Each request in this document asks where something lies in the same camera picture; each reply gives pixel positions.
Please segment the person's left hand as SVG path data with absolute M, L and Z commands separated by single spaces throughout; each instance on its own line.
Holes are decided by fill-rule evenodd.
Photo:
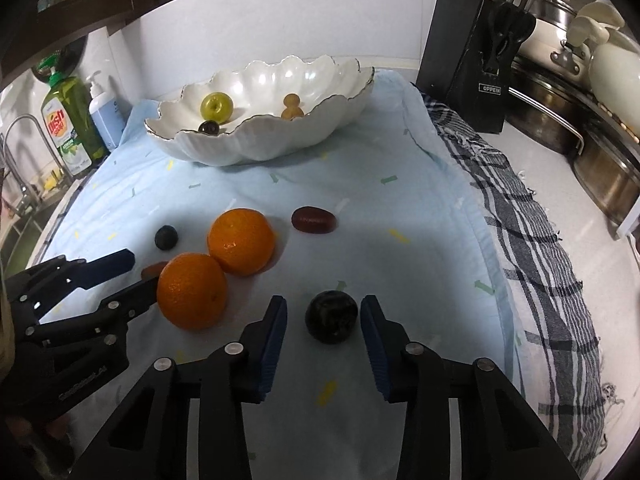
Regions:
M 32 436 L 47 434 L 50 438 L 63 444 L 70 444 L 70 416 L 67 414 L 51 420 L 46 424 L 33 424 L 18 416 L 8 416 L 6 426 L 19 444 L 27 444 Z

